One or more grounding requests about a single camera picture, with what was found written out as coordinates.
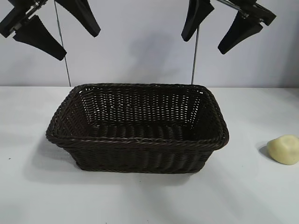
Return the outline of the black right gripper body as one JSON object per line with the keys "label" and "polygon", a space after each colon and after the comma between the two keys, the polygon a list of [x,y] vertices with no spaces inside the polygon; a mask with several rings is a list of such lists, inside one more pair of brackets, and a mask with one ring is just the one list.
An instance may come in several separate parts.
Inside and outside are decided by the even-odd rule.
{"label": "black right gripper body", "polygon": [[269,26],[276,15],[257,3],[256,0],[218,0],[222,4],[225,4],[241,13],[243,18],[254,18],[259,23],[263,22]]}

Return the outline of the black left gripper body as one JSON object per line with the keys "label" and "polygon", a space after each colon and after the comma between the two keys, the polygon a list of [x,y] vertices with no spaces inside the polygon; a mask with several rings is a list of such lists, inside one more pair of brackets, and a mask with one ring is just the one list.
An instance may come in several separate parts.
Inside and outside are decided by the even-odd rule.
{"label": "black left gripper body", "polygon": [[51,38],[47,28],[38,16],[34,15],[43,7],[46,0],[11,0],[13,9],[0,22],[0,34],[5,38],[13,32],[26,38]]}

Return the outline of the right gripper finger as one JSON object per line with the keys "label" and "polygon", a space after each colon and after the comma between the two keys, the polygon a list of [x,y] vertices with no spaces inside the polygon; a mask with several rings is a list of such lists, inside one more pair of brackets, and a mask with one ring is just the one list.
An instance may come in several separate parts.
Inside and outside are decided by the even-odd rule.
{"label": "right gripper finger", "polygon": [[189,0],[185,24],[181,36],[188,42],[201,22],[214,10],[209,0]]}
{"label": "right gripper finger", "polygon": [[218,50],[224,55],[234,46],[259,33],[262,29],[263,26],[254,17],[245,17],[238,12],[230,29],[219,43]]}

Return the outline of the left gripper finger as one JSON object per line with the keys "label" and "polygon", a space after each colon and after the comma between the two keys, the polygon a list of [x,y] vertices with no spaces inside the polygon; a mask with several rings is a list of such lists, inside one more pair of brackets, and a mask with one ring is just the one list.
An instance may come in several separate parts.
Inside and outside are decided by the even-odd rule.
{"label": "left gripper finger", "polygon": [[49,33],[39,16],[34,15],[15,31],[13,39],[33,46],[61,61],[66,56],[65,49]]}
{"label": "left gripper finger", "polygon": [[100,26],[87,0],[56,0],[56,2],[72,14],[90,35],[93,37],[99,35],[101,31]]}

